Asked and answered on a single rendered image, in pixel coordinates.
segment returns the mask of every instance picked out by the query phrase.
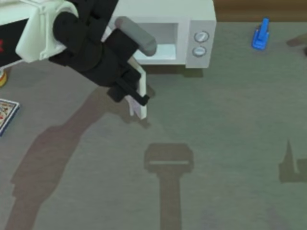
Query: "table surface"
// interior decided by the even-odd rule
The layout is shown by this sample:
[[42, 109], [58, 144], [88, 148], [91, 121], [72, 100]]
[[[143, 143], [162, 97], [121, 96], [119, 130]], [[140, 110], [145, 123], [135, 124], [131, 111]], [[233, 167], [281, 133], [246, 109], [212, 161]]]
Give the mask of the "table surface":
[[307, 23], [263, 52], [255, 27], [219, 23], [209, 69], [150, 67], [141, 122], [69, 68], [14, 67], [0, 230], [305, 230], [307, 60], [285, 42]]

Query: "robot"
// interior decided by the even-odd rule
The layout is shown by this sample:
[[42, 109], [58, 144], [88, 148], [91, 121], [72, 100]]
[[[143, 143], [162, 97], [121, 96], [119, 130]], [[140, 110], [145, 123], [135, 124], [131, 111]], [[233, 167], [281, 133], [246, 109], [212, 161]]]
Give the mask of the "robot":
[[126, 17], [105, 41], [102, 37], [118, 0], [0, 0], [0, 69], [48, 59], [68, 66], [121, 102], [130, 96], [141, 106], [141, 74], [129, 64], [140, 50], [156, 51], [156, 41]]

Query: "microwave opening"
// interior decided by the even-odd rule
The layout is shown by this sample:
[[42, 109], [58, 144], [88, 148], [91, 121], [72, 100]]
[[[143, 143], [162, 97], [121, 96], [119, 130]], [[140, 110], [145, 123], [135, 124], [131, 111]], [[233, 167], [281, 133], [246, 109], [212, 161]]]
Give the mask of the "microwave opening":
[[155, 37], [157, 52], [152, 57], [147, 57], [139, 50], [134, 57], [139, 60], [176, 60], [176, 44], [178, 23], [139, 23], [143, 30]]

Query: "gray handle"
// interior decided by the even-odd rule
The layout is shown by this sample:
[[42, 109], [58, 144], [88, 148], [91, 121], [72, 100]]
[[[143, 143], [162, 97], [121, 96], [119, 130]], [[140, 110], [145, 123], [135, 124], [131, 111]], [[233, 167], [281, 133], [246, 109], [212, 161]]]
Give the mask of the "gray handle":
[[131, 19], [124, 16], [118, 17], [115, 20], [115, 26], [135, 41], [140, 46], [139, 50], [146, 56], [150, 57], [155, 55], [157, 51], [155, 38]]

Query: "yellow object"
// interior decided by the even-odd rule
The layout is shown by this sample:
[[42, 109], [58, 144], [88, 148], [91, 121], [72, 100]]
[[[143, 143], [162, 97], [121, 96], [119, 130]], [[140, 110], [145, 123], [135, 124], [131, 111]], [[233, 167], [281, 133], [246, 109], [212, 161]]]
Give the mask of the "yellow object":
[[7, 79], [8, 79], [8, 76], [6, 74], [6, 72], [3, 70], [3, 71], [0, 71], [0, 74], [2, 73], [2, 75], [0, 76], [0, 87], [4, 86]]

